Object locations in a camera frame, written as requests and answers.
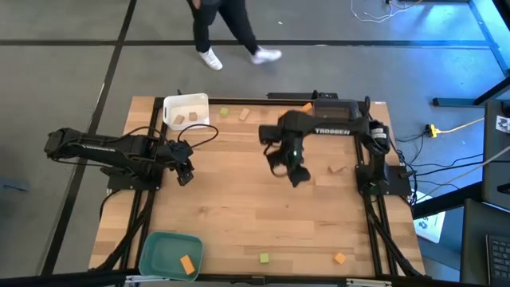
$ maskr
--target white plastic box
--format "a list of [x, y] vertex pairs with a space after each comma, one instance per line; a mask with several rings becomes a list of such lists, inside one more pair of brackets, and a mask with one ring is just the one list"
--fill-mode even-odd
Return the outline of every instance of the white plastic box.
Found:
[[[196, 121], [190, 120], [190, 112], [197, 113]], [[184, 121], [181, 124], [174, 124], [174, 120], [178, 115], [184, 116]], [[163, 122], [172, 131], [182, 131], [192, 124], [210, 124], [209, 97], [205, 93], [167, 96], [163, 102]]]

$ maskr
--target green block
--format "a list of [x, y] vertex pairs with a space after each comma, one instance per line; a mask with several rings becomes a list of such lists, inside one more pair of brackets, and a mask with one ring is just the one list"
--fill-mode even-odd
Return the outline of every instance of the green block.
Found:
[[228, 108], [221, 108], [220, 109], [220, 116], [227, 117], [229, 115], [229, 109]]
[[269, 254], [261, 254], [261, 263], [269, 263]]

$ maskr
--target black table leg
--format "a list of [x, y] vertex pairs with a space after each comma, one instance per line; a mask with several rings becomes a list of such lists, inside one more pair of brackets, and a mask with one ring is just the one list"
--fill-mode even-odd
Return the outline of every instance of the black table leg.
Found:
[[414, 206], [413, 219], [424, 218], [425, 216], [463, 206], [466, 199], [481, 202], [481, 182], [416, 204]]
[[505, 78], [476, 99], [433, 98], [432, 104], [436, 107], [484, 107], [487, 100], [495, 100], [508, 90], [510, 90], [510, 77]]

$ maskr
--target black pants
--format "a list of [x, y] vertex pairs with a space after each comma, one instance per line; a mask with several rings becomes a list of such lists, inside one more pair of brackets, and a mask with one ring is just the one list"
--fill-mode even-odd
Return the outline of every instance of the black pants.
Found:
[[193, 14], [193, 35], [197, 51], [204, 53], [209, 50], [209, 26], [213, 24], [216, 13], [219, 12], [239, 43], [252, 55], [255, 54], [257, 39], [249, 24], [245, 0], [221, 0], [213, 5], [202, 4], [198, 10], [191, 0], [187, 1]]

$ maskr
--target white cable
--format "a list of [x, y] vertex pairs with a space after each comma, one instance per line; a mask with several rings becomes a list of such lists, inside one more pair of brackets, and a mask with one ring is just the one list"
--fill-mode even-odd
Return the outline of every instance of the white cable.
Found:
[[478, 168], [483, 167], [485, 164], [492, 162], [494, 159], [497, 159], [498, 157], [500, 157], [501, 155], [503, 155], [505, 152], [507, 152], [509, 149], [510, 149], [510, 146], [507, 146], [507, 147], [506, 147], [503, 151], [498, 152], [498, 153], [497, 153], [496, 155], [494, 155], [492, 158], [485, 160], [483, 163], [480, 163], [477, 167], [473, 168], [471, 171], [465, 172], [464, 174], [459, 175], [459, 176], [457, 176], [457, 177], [455, 177], [455, 178], [453, 178], [453, 179], [451, 179], [451, 180], [447, 181], [446, 183], [443, 183], [441, 186], [434, 188], [431, 192], [429, 192], [429, 193], [427, 193], [427, 194], [423, 195], [423, 196], [422, 196], [421, 198], [419, 198], [416, 202], [419, 202], [420, 200], [424, 199], [427, 195], [432, 195], [432, 194], [433, 194], [436, 190], [440, 189], [440, 188], [441, 188], [441, 187], [443, 187], [444, 185], [449, 184], [449, 183], [451, 183], [451, 182], [453, 182], [453, 181], [455, 181], [455, 180], [457, 180], [457, 179], [459, 179], [459, 178], [461, 178], [461, 177], [464, 177], [464, 176], [466, 176], [466, 175], [468, 175], [468, 174], [472, 173], [473, 171], [477, 170]]
[[377, 20], [372, 20], [372, 19], [362, 19], [362, 18], [360, 18], [360, 17], [358, 16], [358, 14], [354, 11], [354, 3], [353, 3], [353, 1], [354, 1], [354, 0], [351, 0], [351, 12], [352, 12], [352, 14], [353, 14], [353, 15], [354, 15], [354, 16], [355, 16], [358, 20], [360, 20], [361, 22], [373, 22], [373, 23], [382, 23], [382, 22], [386, 21], [387, 19], [392, 18], [392, 17], [393, 17], [393, 16], [395, 16], [396, 14], [401, 13], [401, 12], [406, 12], [409, 8], [411, 8], [411, 7], [414, 7], [414, 6], [415, 6], [415, 5], [412, 5], [412, 6], [409, 6], [409, 7], [405, 8], [405, 9], [401, 9], [401, 8], [399, 8], [399, 9], [401, 9], [401, 10], [395, 11], [395, 12], [393, 13], [393, 5], [392, 5], [392, 6], [390, 6], [390, 13], [389, 13], [389, 14], [386, 14], [386, 15], [383, 15], [383, 16], [381, 16], [381, 17], [372, 16], [372, 15], [370, 15], [370, 14], [369, 14], [369, 13], [367, 13], [367, 12], [363, 12], [363, 14], [365, 14], [365, 15], [367, 15], [367, 16], [370, 16], [370, 17], [372, 17], [373, 19], [378, 19], [378, 21], [377, 21]]

